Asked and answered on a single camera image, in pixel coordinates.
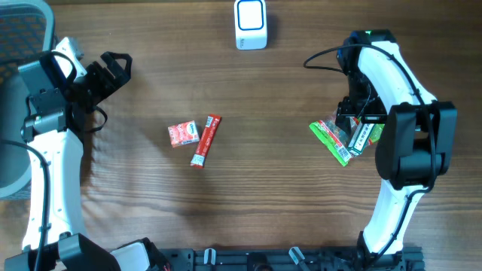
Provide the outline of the red tissue pack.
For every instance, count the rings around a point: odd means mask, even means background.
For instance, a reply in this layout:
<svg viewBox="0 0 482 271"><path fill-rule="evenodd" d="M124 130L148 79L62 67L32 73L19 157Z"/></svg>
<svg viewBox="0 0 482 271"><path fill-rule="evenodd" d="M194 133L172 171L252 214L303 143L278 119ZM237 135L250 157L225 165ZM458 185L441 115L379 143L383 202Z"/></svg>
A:
<svg viewBox="0 0 482 271"><path fill-rule="evenodd" d="M197 125L194 120L168 127L171 145L176 148L200 140Z"/></svg>

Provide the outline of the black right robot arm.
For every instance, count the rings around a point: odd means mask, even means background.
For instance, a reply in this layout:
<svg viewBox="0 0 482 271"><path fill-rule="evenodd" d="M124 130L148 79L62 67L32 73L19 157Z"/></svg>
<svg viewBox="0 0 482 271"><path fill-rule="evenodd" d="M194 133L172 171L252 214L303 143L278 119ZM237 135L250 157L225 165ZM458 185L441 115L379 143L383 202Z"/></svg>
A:
<svg viewBox="0 0 482 271"><path fill-rule="evenodd" d="M352 32L337 61L349 94L338 105L336 124L347 130L349 117L357 117L383 125L375 153L380 193L359 239L365 265L374 266L400 257L417 203L447 172L457 110L421 85L388 29Z"/></svg>

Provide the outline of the red stick sachet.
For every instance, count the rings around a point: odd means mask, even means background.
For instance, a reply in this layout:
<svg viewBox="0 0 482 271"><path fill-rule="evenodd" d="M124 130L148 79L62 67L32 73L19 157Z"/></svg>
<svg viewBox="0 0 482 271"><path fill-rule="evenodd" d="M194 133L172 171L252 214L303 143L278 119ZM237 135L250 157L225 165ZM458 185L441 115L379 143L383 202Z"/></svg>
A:
<svg viewBox="0 0 482 271"><path fill-rule="evenodd" d="M221 119L221 116L215 114L210 114L207 117L203 134L191 160L191 166L199 169L202 169L204 167L207 154L209 153L209 149L211 147L212 141L221 122Z"/></svg>

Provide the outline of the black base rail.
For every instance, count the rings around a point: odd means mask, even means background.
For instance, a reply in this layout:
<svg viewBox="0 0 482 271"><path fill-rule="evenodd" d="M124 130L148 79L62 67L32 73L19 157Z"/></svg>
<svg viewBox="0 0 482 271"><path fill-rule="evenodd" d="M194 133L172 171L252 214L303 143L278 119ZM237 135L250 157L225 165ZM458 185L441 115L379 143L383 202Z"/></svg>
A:
<svg viewBox="0 0 482 271"><path fill-rule="evenodd" d="M302 249L303 260L295 260L290 249L195 251L191 248L162 249L171 270L359 270L353 247Z"/></svg>

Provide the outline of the dark grey plastic basket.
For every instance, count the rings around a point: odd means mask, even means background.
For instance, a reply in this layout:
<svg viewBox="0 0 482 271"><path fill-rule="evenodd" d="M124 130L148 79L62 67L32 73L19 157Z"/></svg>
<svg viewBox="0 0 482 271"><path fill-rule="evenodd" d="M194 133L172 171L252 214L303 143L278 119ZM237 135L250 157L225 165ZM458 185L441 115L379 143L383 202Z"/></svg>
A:
<svg viewBox="0 0 482 271"><path fill-rule="evenodd" d="M1 138L21 142L29 95L17 66L21 60L53 46L55 19L45 1L1 2ZM28 151L1 145L1 199L30 198Z"/></svg>

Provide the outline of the green white medicine box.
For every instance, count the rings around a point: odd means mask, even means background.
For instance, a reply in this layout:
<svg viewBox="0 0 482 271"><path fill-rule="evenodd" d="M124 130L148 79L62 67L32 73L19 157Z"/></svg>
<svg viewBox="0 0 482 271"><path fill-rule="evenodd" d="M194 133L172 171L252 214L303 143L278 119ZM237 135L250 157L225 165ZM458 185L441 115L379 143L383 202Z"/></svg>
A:
<svg viewBox="0 0 482 271"><path fill-rule="evenodd" d="M360 123L346 147L348 152L354 157L361 155L367 146L375 142L374 129L375 125L373 123Z"/></svg>

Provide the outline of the green snack bag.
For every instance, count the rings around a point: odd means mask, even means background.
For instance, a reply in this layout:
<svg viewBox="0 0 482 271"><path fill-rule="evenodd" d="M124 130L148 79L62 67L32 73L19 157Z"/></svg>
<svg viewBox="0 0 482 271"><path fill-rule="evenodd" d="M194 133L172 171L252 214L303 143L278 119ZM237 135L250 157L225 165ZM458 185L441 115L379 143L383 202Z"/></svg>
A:
<svg viewBox="0 0 482 271"><path fill-rule="evenodd" d="M342 130L335 124L336 113L328 115L324 120L317 120L309 125L311 131L316 135L317 139L333 154L337 161L346 166L349 161L355 158L346 149L357 126L361 123L360 119L354 117L349 118L349 129ZM379 141L383 131L383 124L374 124L374 140Z"/></svg>

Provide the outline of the white barcode scanner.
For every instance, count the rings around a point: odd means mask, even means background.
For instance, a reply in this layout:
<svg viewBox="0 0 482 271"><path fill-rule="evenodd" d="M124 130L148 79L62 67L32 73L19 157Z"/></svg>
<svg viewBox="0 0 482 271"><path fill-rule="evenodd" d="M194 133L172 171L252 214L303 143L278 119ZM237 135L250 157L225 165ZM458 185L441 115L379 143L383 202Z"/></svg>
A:
<svg viewBox="0 0 482 271"><path fill-rule="evenodd" d="M233 5L236 48L260 50L267 46L265 0L236 0Z"/></svg>

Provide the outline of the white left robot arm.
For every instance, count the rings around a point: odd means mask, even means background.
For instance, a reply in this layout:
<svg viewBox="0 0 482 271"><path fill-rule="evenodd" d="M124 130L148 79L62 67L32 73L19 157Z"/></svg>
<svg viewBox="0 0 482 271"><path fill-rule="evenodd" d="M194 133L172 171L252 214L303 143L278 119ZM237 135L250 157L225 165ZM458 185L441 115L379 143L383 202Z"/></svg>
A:
<svg viewBox="0 0 482 271"><path fill-rule="evenodd" d="M29 153L32 195L23 251L5 260L6 270L155 270L169 262L147 238L113 251L84 232L80 201L84 116L131 78L132 57L105 52L102 64L83 68L59 51L22 61L19 73L35 113L25 118L19 147Z"/></svg>

